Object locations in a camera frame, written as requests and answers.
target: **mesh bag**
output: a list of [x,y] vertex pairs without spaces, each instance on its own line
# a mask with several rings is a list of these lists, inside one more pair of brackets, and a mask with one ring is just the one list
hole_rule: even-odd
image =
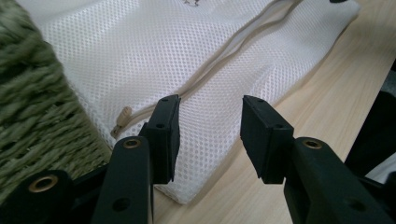
[[[359,11],[352,0],[87,0],[47,13],[20,2],[110,145],[124,106],[140,113],[187,92],[175,182],[158,187],[180,203],[199,192],[239,136],[243,95],[274,104]],[[120,137],[138,134],[147,120],[139,118]]]
[[68,88],[52,48],[14,1],[0,1],[0,202],[27,176],[75,178],[110,150]]

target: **white object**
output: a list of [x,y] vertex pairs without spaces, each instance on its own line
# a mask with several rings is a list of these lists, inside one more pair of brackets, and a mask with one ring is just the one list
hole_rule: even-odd
[[[264,10],[269,0],[201,0],[198,7],[183,0],[85,0],[62,7],[54,2],[63,1],[53,0],[46,13],[40,3],[48,0],[19,2],[112,146],[110,131],[125,106],[138,113],[194,81],[198,71],[212,73],[180,106],[175,182],[158,187],[180,203],[199,192],[238,138],[243,95],[275,103],[324,57],[359,11],[352,0],[304,0],[281,23],[254,35],[282,18],[282,8],[293,1]],[[216,67],[227,55],[233,57]],[[142,123],[121,137],[136,135]]]

